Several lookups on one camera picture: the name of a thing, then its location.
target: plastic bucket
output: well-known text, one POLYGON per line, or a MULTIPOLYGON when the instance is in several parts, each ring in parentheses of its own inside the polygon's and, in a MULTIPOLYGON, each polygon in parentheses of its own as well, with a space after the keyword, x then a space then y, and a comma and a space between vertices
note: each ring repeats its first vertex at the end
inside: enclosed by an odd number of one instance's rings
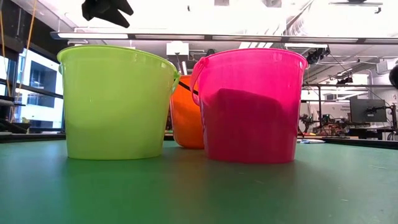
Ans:
MULTIPOLYGON (((180 83, 189 86, 190 75, 180 77, 180 83)), ((200 109, 193 103, 191 93, 178 85, 170 101, 174 140, 189 149, 203 149, 203 129, 200 109)))
POLYGON ((279 49, 239 49, 202 58, 198 81, 205 150, 210 159, 243 163, 294 160, 307 61, 279 49))
POLYGON ((139 50, 106 45, 58 54, 68 156, 142 159, 162 152, 176 68, 139 50))

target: bucket rim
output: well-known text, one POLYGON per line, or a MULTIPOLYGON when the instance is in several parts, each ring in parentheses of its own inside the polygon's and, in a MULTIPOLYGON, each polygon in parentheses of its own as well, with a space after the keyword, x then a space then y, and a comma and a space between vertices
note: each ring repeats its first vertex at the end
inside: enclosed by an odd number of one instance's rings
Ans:
POLYGON ((149 53, 149 52, 145 52, 143 50, 129 49, 127 47, 120 47, 120 46, 113 46, 113 45, 90 44, 90 45, 80 45, 80 46, 67 47, 67 48, 62 49, 61 51, 59 51, 59 53, 57 54, 57 60, 58 60, 58 62, 61 63, 62 55, 65 54, 66 51, 77 49, 77 48, 91 48, 91 47, 95 47, 95 48, 112 48, 112 49, 119 49, 119 50, 126 50, 126 51, 133 51, 133 52, 137 52, 137 53, 142 53, 142 54, 145 54, 147 56, 151 56, 151 57, 154 57, 154 58, 157 58, 157 59, 160 59, 160 60, 164 61, 167 65, 170 65, 175 72, 177 72, 177 68, 171 62, 169 62, 168 60, 162 58, 161 56, 158 56, 158 55, 155 55, 155 54, 152 54, 152 53, 149 53))
POLYGON ((296 52, 293 52, 293 51, 290 51, 290 50, 284 50, 284 49, 265 49, 265 48, 233 49, 233 50, 225 50, 225 51, 222 51, 222 52, 218 52, 218 53, 209 55, 209 56, 207 56, 207 58, 211 58, 211 57, 214 57, 214 56, 218 56, 218 55, 221 55, 221 54, 227 54, 227 53, 231 53, 231 52, 248 51, 248 50, 250 50, 250 51, 252 51, 252 50, 270 50, 270 51, 277 51, 277 52, 279 51, 279 52, 283 52, 283 53, 292 54, 292 55, 295 55, 295 56, 298 56, 298 57, 302 58, 304 60, 304 62, 305 62, 305 65, 306 65, 305 68, 308 67, 307 59, 305 59, 305 57, 303 55, 300 55, 299 53, 296 53, 296 52))

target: bucket handle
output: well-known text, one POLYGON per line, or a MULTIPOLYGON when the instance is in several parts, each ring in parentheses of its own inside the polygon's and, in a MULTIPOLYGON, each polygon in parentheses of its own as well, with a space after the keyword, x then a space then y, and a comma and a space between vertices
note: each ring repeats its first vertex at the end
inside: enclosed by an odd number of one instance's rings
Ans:
POLYGON ((207 63, 208 63, 208 58, 202 57, 193 67, 193 72, 191 74, 191 82, 190 82, 191 95, 193 102, 198 106, 199 106, 199 94, 196 95, 193 93, 193 87, 195 87, 199 75, 201 74, 201 71, 207 66, 207 63))
POLYGON ((174 72, 174 82, 172 85, 172 94, 174 93, 175 89, 177 88, 178 83, 180 82, 180 72, 174 72))

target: pink bucket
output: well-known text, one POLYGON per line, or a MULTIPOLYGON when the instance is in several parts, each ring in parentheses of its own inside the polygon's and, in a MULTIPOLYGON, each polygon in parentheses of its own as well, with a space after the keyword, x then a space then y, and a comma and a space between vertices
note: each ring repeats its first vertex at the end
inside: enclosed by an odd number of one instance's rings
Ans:
POLYGON ((279 49, 238 49, 202 58, 198 82, 205 151, 210 159, 243 163, 294 160, 300 94, 307 61, 279 49))

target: ceiling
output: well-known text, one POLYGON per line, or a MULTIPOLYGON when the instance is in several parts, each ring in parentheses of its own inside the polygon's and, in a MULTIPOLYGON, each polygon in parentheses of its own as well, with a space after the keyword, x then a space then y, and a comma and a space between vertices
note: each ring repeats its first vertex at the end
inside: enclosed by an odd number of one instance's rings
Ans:
MULTIPOLYGON (((28 12, 32 12, 34 0, 13 0, 28 12)), ((130 33, 179 33, 179 34, 248 34, 248 35, 309 35, 328 37, 393 37, 398 27, 391 24, 398 1, 383 2, 382 11, 376 7, 331 6, 332 0, 128 0, 134 10, 130 17, 124 15, 130 27, 120 28, 101 19, 86 21, 81 15, 84 0, 38 0, 38 19, 60 32, 130 32, 130 33), (229 6, 218 6, 229 2, 229 6), (282 7, 270 3, 280 2, 282 7)), ((91 44, 110 44, 135 47, 161 57, 166 56, 168 41, 148 40, 91 40, 91 44)), ((188 42, 190 50, 215 49, 216 52, 257 43, 240 42, 188 42)), ((261 47, 283 45, 260 44, 261 47)), ((287 48, 306 56, 310 48, 287 48)), ((355 56, 398 56, 398 46, 382 45, 330 45, 331 53, 343 62, 357 60, 355 56)), ((362 62, 378 62, 376 58, 361 58, 362 62)), ((336 62, 333 57, 322 60, 336 62)), ((371 64, 350 63, 345 69, 366 69, 371 64)), ((318 83, 344 70, 341 66, 312 65, 305 81, 318 83)))

